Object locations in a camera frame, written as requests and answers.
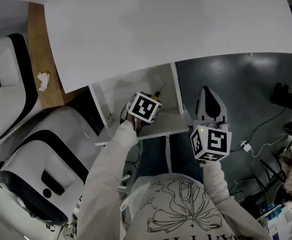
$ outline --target white t-shirt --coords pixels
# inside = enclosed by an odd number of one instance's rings
[[[139,189],[145,186],[137,207],[130,206],[126,240],[236,239],[200,182],[173,173],[153,177]]]
[[[119,240],[118,186],[127,153],[136,143],[136,133],[125,121],[98,155],[85,183],[78,240]],[[129,196],[132,221],[125,240],[270,239],[229,196],[219,162],[206,163],[203,176],[204,186],[175,173],[139,178]]]

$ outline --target cord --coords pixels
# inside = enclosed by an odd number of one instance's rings
[[[141,145],[140,145],[140,143],[137,143],[137,146],[138,146],[138,148],[139,148],[139,151],[138,151],[138,158],[137,158],[137,160],[136,160],[135,162],[133,162],[133,161],[126,161],[126,162],[125,162],[125,165],[126,165],[126,166],[134,166],[134,168],[135,168],[136,170],[137,170],[136,163],[139,162],[139,159],[140,159],[140,150],[141,150]]]
[[[252,155],[254,158],[256,158],[257,156],[259,156],[259,154],[261,153],[261,150],[262,150],[262,148],[263,148],[264,146],[266,146],[266,145],[268,145],[268,146],[272,146],[272,145],[274,145],[275,143],[277,143],[278,141],[280,141],[282,138],[284,138],[286,135],[287,135],[287,134],[284,134],[283,136],[281,136],[278,140],[276,140],[276,141],[275,141],[274,143],[272,143],[272,144],[265,143],[264,145],[262,145],[261,148],[260,148],[260,151],[259,151],[258,155],[256,155],[256,156],[254,156],[254,151],[253,151],[252,149],[249,149],[249,150],[251,150],[251,155]]]
[[[280,112],[279,114],[273,116],[271,119],[269,119],[269,120],[267,120],[267,121],[261,123],[260,125],[258,125],[258,126],[254,129],[254,131],[252,132],[252,134],[250,135],[250,137],[249,137],[249,139],[248,139],[247,142],[248,142],[248,143],[250,142],[252,136],[254,135],[254,133],[257,131],[257,129],[258,129],[259,127],[261,127],[262,125],[264,125],[264,124],[266,124],[266,123],[268,123],[268,122],[274,120],[276,117],[278,117],[278,116],[280,116],[282,113],[284,113],[285,110],[286,110],[286,108],[284,108],[284,109],[282,110],[282,112]],[[231,150],[230,152],[237,152],[237,151],[240,151],[240,150],[242,150],[242,149],[243,149],[243,147],[241,147],[241,148],[239,148],[239,149],[236,149],[236,150]]]

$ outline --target graphic print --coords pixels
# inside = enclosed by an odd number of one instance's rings
[[[224,155],[222,155],[222,154],[205,153],[201,157],[199,157],[198,159],[203,159],[203,160],[207,160],[207,161],[218,161],[223,157],[224,157]]]
[[[130,109],[130,108],[131,108],[131,106],[132,106],[132,104],[133,104],[133,102],[134,102],[134,100],[135,100],[136,96],[137,96],[137,94],[136,94],[136,93],[135,93],[135,94],[132,96],[132,99],[131,99],[131,101],[130,101],[130,104],[129,104],[129,106],[128,106],[128,109]]]
[[[227,152],[227,134],[217,130],[208,130],[208,149]]]
[[[153,118],[152,118],[152,121],[154,121],[154,120],[156,119],[156,117],[157,117],[158,114],[159,114],[160,109],[161,109],[161,106],[158,106],[158,108],[157,108],[157,110],[156,110],[156,112],[155,112],[155,114],[154,114],[154,116],[153,116]]]
[[[205,231],[221,227],[222,217],[216,208],[209,209],[210,199],[203,188],[193,186],[188,179],[174,179],[161,190],[170,194],[169,212],[158,209],[153,218],[148,219],[148,232],[172,232],[185,222],[198,225]]]
[[[132,109],[132,112],[141,116],[145,120],[149,120],[155,107],[155,102],[145,97],[139,96],[134,108]]]
[[[196,132],[191,136],[191,144],[192,144],[192,149],[194,150],[195,155],[199,154],[199,152],[202,151],[202,146],[200,143],[200,138],[199,138],[199,131],[198,129]]]

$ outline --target white table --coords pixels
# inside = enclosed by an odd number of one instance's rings
[[[286,0],[50,0],[66,92],[124,73],[236,53],[292,53]]]

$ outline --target white long sleeve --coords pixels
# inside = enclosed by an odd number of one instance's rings
[[[119,239],[118,185],[128,151],[137,142],[132,125],[125,121],[99,153],[83,191],[78,215],[78,240]]]
[[[268,232],[233,198],[229,196],[227,182],[220,162],[207,162],[202,165],[204,189],[216,208],[223,215],[237,236],[254,240],[268,240]]]

